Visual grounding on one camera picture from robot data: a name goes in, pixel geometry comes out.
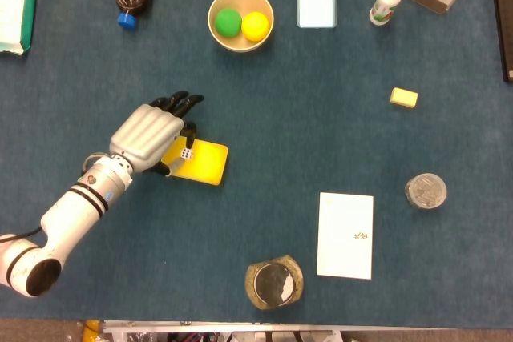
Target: blue bottle cap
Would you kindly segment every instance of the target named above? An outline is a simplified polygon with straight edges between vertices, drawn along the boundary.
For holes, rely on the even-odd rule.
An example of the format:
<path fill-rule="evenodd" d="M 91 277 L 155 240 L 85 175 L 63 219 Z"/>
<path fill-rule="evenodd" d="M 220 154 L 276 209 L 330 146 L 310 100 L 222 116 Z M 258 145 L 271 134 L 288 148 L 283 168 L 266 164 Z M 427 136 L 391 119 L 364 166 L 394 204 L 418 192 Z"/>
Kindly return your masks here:
<path fill-rule="evenodd" d="M 137 18 L 124 12 L 119 14 L 118 24 L 126 30 L 135 30 L 137 27 Z"/>

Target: green folder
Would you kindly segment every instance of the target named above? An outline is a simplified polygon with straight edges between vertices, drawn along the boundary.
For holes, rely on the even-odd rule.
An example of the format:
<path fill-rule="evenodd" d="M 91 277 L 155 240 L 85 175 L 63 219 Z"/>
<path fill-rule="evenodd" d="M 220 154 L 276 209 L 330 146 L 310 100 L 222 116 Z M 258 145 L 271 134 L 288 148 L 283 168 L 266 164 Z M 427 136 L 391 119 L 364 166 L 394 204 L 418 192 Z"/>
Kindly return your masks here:
<path fill-rule="evenodd" d="M 35 0 L 0 0 L 0 51 L 23 54 L 30 48 Z"/>

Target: bottle label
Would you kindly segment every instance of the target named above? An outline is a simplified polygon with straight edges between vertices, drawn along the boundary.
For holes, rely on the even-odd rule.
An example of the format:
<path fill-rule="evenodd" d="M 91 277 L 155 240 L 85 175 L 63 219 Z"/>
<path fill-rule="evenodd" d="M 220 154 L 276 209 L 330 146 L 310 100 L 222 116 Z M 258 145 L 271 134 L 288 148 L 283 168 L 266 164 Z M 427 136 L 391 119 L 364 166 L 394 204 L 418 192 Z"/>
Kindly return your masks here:
<path fill-rule="evenodd" d="M 388 22 L 394 15 L 394 11 L 395 7 L 388 7 L 377 0 L 370 14 L 376 22 Z"/>

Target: green ball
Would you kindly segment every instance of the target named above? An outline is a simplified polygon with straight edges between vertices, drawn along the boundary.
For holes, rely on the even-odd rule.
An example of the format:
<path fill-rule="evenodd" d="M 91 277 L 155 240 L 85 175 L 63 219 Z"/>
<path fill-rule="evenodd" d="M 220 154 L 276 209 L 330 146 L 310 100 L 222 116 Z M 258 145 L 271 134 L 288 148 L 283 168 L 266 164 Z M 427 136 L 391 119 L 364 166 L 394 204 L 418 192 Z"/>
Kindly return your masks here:
<path fill-rule="evenodd" d="M 240 14 L 231 8 L 224 8 L 216 15 L 214 25 L 217 32 L 226 38 L 234 38 L 240 33 L 242 18 Z"/>

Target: white card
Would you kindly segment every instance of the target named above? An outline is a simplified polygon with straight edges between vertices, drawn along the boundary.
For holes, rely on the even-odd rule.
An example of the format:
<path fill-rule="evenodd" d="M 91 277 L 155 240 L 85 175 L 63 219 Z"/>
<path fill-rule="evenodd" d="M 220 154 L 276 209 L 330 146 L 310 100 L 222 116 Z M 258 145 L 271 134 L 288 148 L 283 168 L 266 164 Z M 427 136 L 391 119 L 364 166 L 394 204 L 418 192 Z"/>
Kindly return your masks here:
<path fill-rule="evenodd" d="M 374 197 L 321 193 L 317 275 L 370 280 Z"/>

